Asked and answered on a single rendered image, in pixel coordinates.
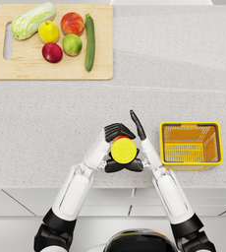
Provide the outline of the red chip can yellow lid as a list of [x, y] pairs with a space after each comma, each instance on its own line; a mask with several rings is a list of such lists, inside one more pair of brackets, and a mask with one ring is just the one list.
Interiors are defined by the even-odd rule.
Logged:
[[125, 164], [133, 161], [137, 152], [135, 143], [129, 137], [121, 135], [112, 142], [111, 156], [118, 163]]

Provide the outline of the yellow slatted basket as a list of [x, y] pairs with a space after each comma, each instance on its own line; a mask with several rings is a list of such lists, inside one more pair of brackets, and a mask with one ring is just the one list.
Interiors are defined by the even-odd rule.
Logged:
[[217, 122], [162, 122], [160, 156], [172, 170], [207, 170], [223, 162]]

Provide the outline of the dark round robot body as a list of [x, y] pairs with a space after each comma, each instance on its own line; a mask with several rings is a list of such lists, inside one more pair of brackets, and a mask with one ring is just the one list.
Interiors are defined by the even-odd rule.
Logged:
[[106, 243], [103, 252], [178, 252], [163, 234], [149, 229], [121, 231]]

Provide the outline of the green cucumber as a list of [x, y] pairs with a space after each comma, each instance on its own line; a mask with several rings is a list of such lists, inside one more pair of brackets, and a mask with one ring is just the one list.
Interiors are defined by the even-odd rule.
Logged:
[[86, 30], [86, 52], [85, 52], [85, 69], [90, 72], [95, 56], [95, 30], [94, 21], [90, 14], [85, 15]]

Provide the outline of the wooden cutting board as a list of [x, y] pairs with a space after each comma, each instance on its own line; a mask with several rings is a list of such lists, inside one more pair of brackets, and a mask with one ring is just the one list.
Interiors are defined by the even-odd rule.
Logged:
[[13, 40], [11, 58], [4, 58], [6, 27], [31, 4], [0, 5], [0, 80], [109, 80], [113, 76], [113, 7], [109, 4], [58, 4], [55, 24], [75, 11], [91, 15], [95, 27], [95, 58], [90, 71], [85, 69], [85, 52], [71, 57], [64, 55], [58, 63], [47, 62], [42, 54], [43, 43], [35, 34], [26, 40]]

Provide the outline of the dark red apple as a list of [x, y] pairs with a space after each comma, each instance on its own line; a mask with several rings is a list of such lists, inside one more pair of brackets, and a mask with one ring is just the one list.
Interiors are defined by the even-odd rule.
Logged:
[[42, 47], [42, 56], [50, 63], [57, 63], [62, 59], [63, 51], [58, 44], [49, 42]]

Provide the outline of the green apple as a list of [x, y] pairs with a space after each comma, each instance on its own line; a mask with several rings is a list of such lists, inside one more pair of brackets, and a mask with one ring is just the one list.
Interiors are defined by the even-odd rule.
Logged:
[[82, 40], [75, 34], [68, 34], [63, 38], [62, 41], [64, 52], [69, 56], [78, 55], [82, 48]]

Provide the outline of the yellow lemon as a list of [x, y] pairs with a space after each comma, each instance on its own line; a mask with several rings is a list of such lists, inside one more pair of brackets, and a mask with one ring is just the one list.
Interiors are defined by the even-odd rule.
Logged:
[[44, 21], [38, 27], [38, 35], [43, 43], [55, 43], [59, 39], [60, 32], [52, 21]]

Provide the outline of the green napa cabbage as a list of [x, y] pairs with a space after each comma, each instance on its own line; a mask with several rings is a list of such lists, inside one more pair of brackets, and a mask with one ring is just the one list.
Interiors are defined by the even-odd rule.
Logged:
[[44, 21], [52, 21], [56, 14], [55, 5], [51, 2], [37, 5], [17, 16], [11, 23], [12, 34], [17, 40], [25, 40], [38, 31]]

